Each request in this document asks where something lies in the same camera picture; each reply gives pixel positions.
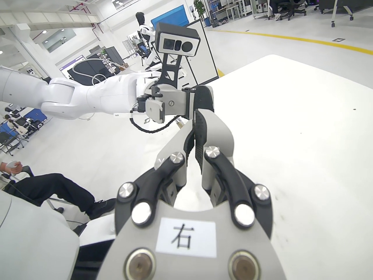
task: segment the chinese character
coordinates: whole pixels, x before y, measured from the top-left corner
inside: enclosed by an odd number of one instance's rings
[[[180,248],[180,247],[183,247],[183,248],[190,248],[190,238],[191,236],[185,236],[185,235],[181,235],[181,233],[183,232],[183,230],[185,231],[194,231],[193,228],[185,228],[185,224],[183,223],[183,225],[181,226],[181,228],[173,228],[174,230],[180,230],[179,234],[175,237],[175,239],[171,242],[172,244],[176,241],[177,239],[177,247]],[[185,245],[185,244],[180,244],[180,239],[182,238],[187,238],[188,239],[188,244]]]

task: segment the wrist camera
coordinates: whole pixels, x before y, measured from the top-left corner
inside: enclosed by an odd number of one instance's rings
[[[194,29],[159,22],[156,29],[156,50],[172,55],[195,56],[201,39]]]

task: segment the black pants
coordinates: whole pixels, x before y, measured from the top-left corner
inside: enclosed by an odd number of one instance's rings
[[[14,187],[7,188],[6,192],[36,206],[41,206],[46,199],[57,195],[60,199],[79,207],[82,212],[95,201],[90,192],[60,173],[24,178],[15,183]]]
[[[279,12],[278,5],[283,2],[289,2],[290,0],[270,0],[269,5],[272,7],[272,12],[277,14]]]

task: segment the yellow floor line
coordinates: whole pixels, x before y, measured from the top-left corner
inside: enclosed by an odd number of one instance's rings
[[[264,33],[253,33],[253,32],[238,32],[238,31],[215,31],[215,32],[224,32],[224,33],[236,33],[236,34],[249,34],[249,35],[259,35],[259,36],[267,36],[267,37],[275,37],[278,39],[290,39],[290,40],[297,40],[297,41],[305,41],[308,43],[314,43],[314,44],[320,44],[320,45],[326,45],[326,46],[332,46],[332,47],[338,47],[343,48],[347,50],[357,51],[361,53],[366,53],[368,55],[373,55],[373,50],[368,50],[360,47],[354,47],[354,46],[348,46],[343,45],[340,43],[332,43],[330,41],[322,41],[322,40],[315,40],[315,39],[309,39],[309,38],[301,38],[301,37],[292,37],[292,36],[283,36],[283,35],[274,35],[274,34],[264,34]]]
[[[225,75],[220,69],[217,69],[217,74],[218,74],[219,78],[221,78]]]

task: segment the mannequin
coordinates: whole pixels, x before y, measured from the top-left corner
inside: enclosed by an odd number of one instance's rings
[[[148,43],[149,49],[151,49],[152,51],[145,62],[147,65],[151,67],[157,64],[154,62],[154,60],[157,58],[157,53],[152,45],[152,42],[155,41],[156,39],[155,32],[153,32],[150,26],[145,24],[144,13],[141,13],[141,12],[136,13],[136,19],[140,26],[140,29],[138,31],[139,36]]]

